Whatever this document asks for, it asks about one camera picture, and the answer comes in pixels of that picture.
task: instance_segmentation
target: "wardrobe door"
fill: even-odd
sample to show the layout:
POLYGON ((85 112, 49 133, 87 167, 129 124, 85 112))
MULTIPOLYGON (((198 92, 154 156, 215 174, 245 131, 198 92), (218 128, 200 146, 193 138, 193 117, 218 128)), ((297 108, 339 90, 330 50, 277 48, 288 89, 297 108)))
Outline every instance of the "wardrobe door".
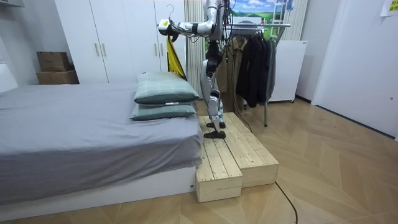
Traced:
POLYGON ((110 83, 135 82, 123 0, 90 0, 110 83))
POLYGON ((124 0, 130 48, 133 53, 134 71, 160 72, 157 24, 153 0, 124 0))
MULTIPOLYGON (((161 19, 168 19, 169 16, 171 16, 171 20, 173 20, 175 23, 185 21, 184 1, 156 0, 155 1, 155 11, 156 11, 156 24, 159 24, 161 19)), ((167 72, 168 68, 167 68, 166 36, 163 36, 159 32, 157 32, 157 36, 159 39, 159 47, 160 47, 160 52, 161 52, 160 64, 162 66, 162 71, 167 72)), ((186 59, 185 36, 179 35, 178 39, 173 44, 175 47, 175 51, 177 52, 178 59, 180 59, 181 66, 184 69, 184 72, 186 72, 187 69, 185 68, 185 59, 186 59)))
POLYGON ((89 0, 56 0, 63 31, 81 84, 107 83, 89 0))

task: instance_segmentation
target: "gray bed sheet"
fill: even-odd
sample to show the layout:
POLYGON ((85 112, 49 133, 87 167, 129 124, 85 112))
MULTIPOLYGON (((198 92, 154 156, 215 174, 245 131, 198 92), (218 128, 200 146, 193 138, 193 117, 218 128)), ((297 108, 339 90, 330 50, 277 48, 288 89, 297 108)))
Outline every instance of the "gray bed sheet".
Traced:
POLYGON ((131 121, 135 83, 0 93, 0 205, 198 165, 196 116, 131 121))

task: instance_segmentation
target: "clothes rack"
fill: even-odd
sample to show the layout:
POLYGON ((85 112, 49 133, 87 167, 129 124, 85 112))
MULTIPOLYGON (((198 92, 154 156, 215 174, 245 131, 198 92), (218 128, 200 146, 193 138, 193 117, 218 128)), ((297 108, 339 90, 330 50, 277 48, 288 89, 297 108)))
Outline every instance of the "clothes rack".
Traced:
MULTIPOLYGON (((232 24, 232 28, 229 30, 253 30, 254 32, 264 30, 266 27, 280 27, 277 39, 275 41, 276 46, 278 45, 286 27, 290 27, 290 24, 253 24, 253 23, 239 23, 232 24)), ((268 127, 268 101, 264 103, 264 127, 268 127)))

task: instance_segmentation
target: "wooden plank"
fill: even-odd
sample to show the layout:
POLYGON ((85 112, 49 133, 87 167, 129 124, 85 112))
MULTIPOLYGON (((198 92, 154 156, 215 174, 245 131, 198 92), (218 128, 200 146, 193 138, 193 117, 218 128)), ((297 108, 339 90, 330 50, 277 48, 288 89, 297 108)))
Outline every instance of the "wooden plank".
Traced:
POLYGON ((198 202, 239 197, 242 191, 243 177, 233 177, 206 182, 197 182, 198 202))
POLYGON ((200 146, 200 158, 201 158, 201 165, 197 166, 197 178, 198 178, 197 181, 202 182, 202 181, 214 180, 214 176, 211 171, 205 147, 203 145, 200 146))
POLYGON ((241 170, 243 174, 242 188, 275 183, 276 174, 278 172, 278 166, 279 165, 274 164, 268 166, 242 169, 241 170))
POLYGON ((243 132, 242 135, 244 138, 248 141, 248 143, 251 145, 251 147, 256 151, 258 149, 263 149, 264 146, 261 144, 261 142, 255 137, 255 135, 251 132, 243 132))
POLYGON ((217 151, 217 147, 212 139, 205 140, 205 150, 209 159, 211 171, 215 180, 228 178, 228 172, 225 169, 223 160, 217 151))
POLYGON ((230 120, 229 117, 223 116, 224 123, 226 128, 224 129, 225 133, 236 133, 239 132, 237 127, 234 125, 234 123, 230 120))
POLYGON ((237 142, 241 151, 243 151, 246 158, 249 160, 253 167, 264 166, 261 158, 257 155, 255 150, 251 147, 251 145, 247 142, 247 140, 241 133, 231 133, 231 135, 235 138, 235 141, 237 142))
POLYGON ((244 152, 231 133, 226 135, 225 141, 240 169, 252 167, 244 152))
POLYGON ((253 133, 242 133, 248 143, 256 151, 257 155, 265 163, 265 165, 279 164, 274 156, 261 144, 261 142, 253 135, 253 133))
POLYGON ((224 116, 227 116, 241 133, 247 131, 250 132, 250 130, 234 113, 224 113, 224 116))
POLYGON ((229 177, 242 176, 242 172, 236 164, 235 159, 229 151, 228 146, 225 144, 224 140, 214 139, 214 143, 216 144, 218 153, 220 154, 221 159, 224 162, 224 166, 229 177))

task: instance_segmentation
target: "pillow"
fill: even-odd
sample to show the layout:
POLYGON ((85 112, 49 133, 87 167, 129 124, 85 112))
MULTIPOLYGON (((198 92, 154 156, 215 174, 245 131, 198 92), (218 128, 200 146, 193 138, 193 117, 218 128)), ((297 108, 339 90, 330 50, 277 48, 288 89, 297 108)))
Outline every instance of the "pillow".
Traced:
POLYGON ((199 99, 189 82, 172 72, 143 73, 137 78, 134 101, 146 106, 189 104, 199 99))
POLYGON ((142 106, 136 105, 131 114, 133 121, 190 116, 196 111, 192 105, 142 106))

